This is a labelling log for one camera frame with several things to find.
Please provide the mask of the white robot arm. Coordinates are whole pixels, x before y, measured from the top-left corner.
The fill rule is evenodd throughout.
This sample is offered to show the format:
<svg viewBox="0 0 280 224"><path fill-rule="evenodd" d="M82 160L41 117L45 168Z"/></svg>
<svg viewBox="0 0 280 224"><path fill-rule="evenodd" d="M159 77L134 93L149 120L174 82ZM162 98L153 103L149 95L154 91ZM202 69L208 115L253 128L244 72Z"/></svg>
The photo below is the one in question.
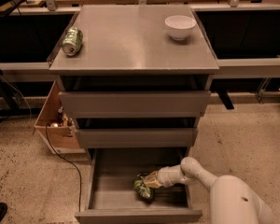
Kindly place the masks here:
<svg viewBox="0 0 280 224"><path fill-rule="evenodd" d="M157 189L188 185L192 179L209 191L211 224L274 224L272 209L246 182L233 175L213 175L192 157L152 172L144 183Z"/></svg>

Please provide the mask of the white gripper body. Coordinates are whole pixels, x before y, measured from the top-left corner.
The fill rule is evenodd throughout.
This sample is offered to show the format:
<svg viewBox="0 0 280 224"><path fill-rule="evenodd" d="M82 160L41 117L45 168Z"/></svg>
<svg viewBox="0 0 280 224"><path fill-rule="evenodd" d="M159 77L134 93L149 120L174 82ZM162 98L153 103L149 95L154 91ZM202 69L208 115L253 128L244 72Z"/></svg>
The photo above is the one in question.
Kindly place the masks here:
<svg viewBox="0 0 280 224"><path fill-rule="evenodd" d="M163 167L157 173L158 182L165 188L175 184L184 184L184 177L185 175L179 165Z"/></svg>

